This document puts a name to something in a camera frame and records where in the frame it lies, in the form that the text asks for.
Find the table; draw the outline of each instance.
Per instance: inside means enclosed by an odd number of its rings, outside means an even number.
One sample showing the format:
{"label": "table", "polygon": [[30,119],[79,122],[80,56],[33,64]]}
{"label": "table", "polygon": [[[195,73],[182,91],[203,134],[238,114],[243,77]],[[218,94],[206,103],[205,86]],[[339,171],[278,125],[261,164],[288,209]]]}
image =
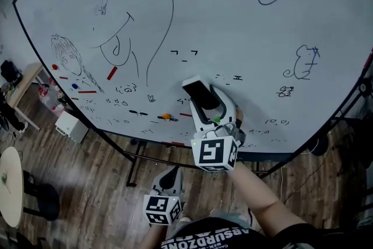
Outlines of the table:
{"label": "table", "polygon": [[15,87],[15,92],[8,92],[6,95],[6,102],[9,106],[11,106],[14,110],[16,110],[19,115],[21,115],[30,125],[32,125],[36,130],[40,130],[40,128],[30,120],[18,107],[18,103],[21,101],[24,93],[27,91],[29,86],[31,85],[32,81],[36,79],[39,85],[43,84],[43,81],[40,79],[38,74],[43,70],[43,66],[40,62],[36,62],[33,64],[29,64],[24,71],[22,72],[23,78],[21,82]]}
{"label": "table", "polygon": [[[5,222],[17,227],[22,212],[41,216],[49,221],[56,220],[59,215],[59,198],[52,185],[35,185],[24,177],[18,151],[14,147],[4,150],[0,157],[0,176],[6,173],[6,184],[0,181],[0,212]],[[27,193],[37,198],[39,211],[23,206],[23,195]]]}

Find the cartoon drawing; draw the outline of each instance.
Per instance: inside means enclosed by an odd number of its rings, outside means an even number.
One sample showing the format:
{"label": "cartoon drawing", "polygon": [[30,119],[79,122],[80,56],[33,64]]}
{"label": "cartoon drawing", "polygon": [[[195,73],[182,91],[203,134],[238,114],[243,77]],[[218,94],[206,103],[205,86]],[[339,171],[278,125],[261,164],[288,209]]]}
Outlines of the cartoon drawing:
{"label": "cartoon drawing", "polygon": [[96,8],[96,11],[95,11],[95,15],[97,16],[99,13],[101,13],[101,15],[105,15],[106,14],[106,6],[107,6],[107,2],[108,0],[102,0],[101,1],[101,6],[98,6],[97,5],[97,8]]}
{"label": "cartoon drawing", "polygon": [[52,36],[51,42],[52,50],[55,52],[56,57],[64,69],[76,76],[80,76],[82,73],[85,73],[88,79],[98,87],[99,91],[104,93],[102,88],[97,84],[96,80],[94,80],[91,73],[88,72],[84,67],[82,57],[71,41],[56,34]]}
{"label": "cartoon drawing", "polygon": [[306,78],[310,73],[311,69],[315,63],[316,56],[320,57],[319,50],[314,48],[308,48],[307,45],[302,45],[298,48],[297,52],[295,52],[297,61],[295,62],[293,73],[289,69],[283,72],[283,76],[286,78],[294,76],[298,80],[310,80]]}
{"label": "cartoon drawing", "polygon": [[[106,35],[107,38],[102,39],[99,45],[92,48],[99,48],[106,61],[113,66],[123,66],[125,64],[134,65],[138,77],[141,75],[141,73],[139,74],[139,69],[145,69],[144,66],[146,66],[145,82],[146,86],[148,86],[150,64],[161,48],[173,21],[174,0],[162,0],[159,3],[154,0],[138,0],[138,3],[139,5],[136,7],[128,6],[128,11],[125,16],[122,17],[124,22],[120,27],[116,29],[113,27],[111,34]],[[149,21],[149,18],[156,10],[159,10],[159,13],[162,11],[166,13],[163,15],[163,22],[157,26],[157,35],[155,35],[154,30],[151,30],[149,27],[149,23],[154,22],[154,20]],[[144,30],[143,36],[139,35],[139,30]],[[143,40],[147,38],[152,42],[154,41],[151,48],[149,46],[143,48],[140,45],[143,43]],[[139,51],[142,51],[142,53],[139,54],[142,59],[138,62],[136,54],[138,54]]]}

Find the black metal leg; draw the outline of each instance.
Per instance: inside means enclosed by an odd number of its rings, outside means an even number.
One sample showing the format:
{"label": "black metal leg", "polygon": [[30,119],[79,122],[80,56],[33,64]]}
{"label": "black metal leg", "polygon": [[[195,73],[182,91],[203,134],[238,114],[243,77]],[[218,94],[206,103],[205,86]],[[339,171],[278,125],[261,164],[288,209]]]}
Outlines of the black metal leg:
{"label": "black metal leg", "polygon": [[[136,149],[136,155],[139,154],[142,145],[143,145],[143,142],[142,142],[142,141],[139,141],[139,142],[138,142],[138,148]],[[132,182],[131,182],[132,174],[133,174],[133,171],[134,171],[134,169],[135,169],[137,159],[138,159],[137,157],[134,157],[134,158],[133,158],[133,162],[132,162],[132,165],[131,165],[131,169],[129,170],[128,177],[127,177],[126,187],[134,188],[134,187],[137,186],[136,183],[132,183]]]}
{"label": "black metal leg", "polygon": [[45,213],[37,211],[37,210],[34,210],[34,209],[23,208],[23,211],[25,213],[30,214],[30,215],[39,216],[39,217],[43,217],[43,218],[45,218],[46,216],[48,216]]}
{"label": "black metal leg", "polygon": [[365,190],[365,192],[363,193],[363,196],[366,197],[371,194],[373,194],[373,187]]}
{"label": "black metal leg", "polygon": [[371,209],[371,208],[373,208],[373,204],[363,205],[362,207],[360,207],[358,209],[358,211],[363,212],[363,211],[366,211],[367,209]]}
{"label": "black metal leg", "polygon": [[265,178],[267,176],[269,176],[271,173],[274,173],[276,170],[280,169],[281,167],[283,167],[284,165],[286,165],[287,163],[289,163],[289,161],[286,161],[286,162],[278,162],[276,165],[274,165],[271,169],[269,169],[265,174],[261,174],[259,175],[259,178]]}

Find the round table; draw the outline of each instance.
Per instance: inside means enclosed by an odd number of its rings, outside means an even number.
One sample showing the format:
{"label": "round table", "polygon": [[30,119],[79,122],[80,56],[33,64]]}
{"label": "round table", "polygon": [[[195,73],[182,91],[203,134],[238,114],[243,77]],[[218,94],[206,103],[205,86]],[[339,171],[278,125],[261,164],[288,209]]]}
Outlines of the round table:
{"label": "round table", "polygon": [[[6,183],[0,181],[0,212],[5,222],[12,227],[19,225],[22,212],[41,216],[49,221],[59,215],[59,198],[56,190],[49,184],[35,185],[24,178],[21,160],[14,147],[4,150],[0,157],[0,176],[6,176]],[[23,194],[37,198],[39,211],[23,206]]]}

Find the wooden floor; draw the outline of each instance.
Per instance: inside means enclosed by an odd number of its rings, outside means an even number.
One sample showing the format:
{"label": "wooden floor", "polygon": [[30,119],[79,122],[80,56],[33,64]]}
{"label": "wooden floor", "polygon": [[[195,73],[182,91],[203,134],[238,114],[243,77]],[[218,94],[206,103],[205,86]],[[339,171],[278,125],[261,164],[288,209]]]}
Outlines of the wooden floor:
{"label": "wooden floor", "polygon": [[[19,107],[41,129],[37,132],[29,127],[23,136],[17,138],[15,148],[23,152],[22,166],[35,176],[37,184],[50,183],[56,188],[61,212],[54,222],[24,213],[19,231],[34,244],[37,237],[45,237],[51,248],[138,248],[149,228],[142,215],[144,194],[149,192],[154,176],[166,165],[141,160],[133,176],[138,186],[127,188],[125,182],[130,162],[92,130],[82,144],[58,133],[54,125],[57,118],[39,102],[36,90],[32,86]],[[340,125],[329,134],[330,147],[339,142],[345,130]],[[3,152],[13,142],[3,130],[0,137],[3,142],[0,152]],[[136,150],[129,139],[111,137],[121,148]],[[148,143],[145,154],[193,163],[192,152],[188,149]],[[282,168],[282,183],[280,170],[265,181],[284,201],[324,159],[321,168],[286,201],[286,205],[314,226],[330,228],[338,226],[344,195],[351,186],[363,187],[365,179],[363,176],[351,178],[350,175],[337,177],[340,159],[336,150],[329,150],[322,157],[300,155]],[[270,165],[261,163],[261,169],[268,169]],[[182,171],[185,216],[201,218],[216,207],[247,215],[240,194],[224,173]],[[26,195],[25,206],[36,208],[35,198]],[[0,228],[14,233],[2,218]]]}

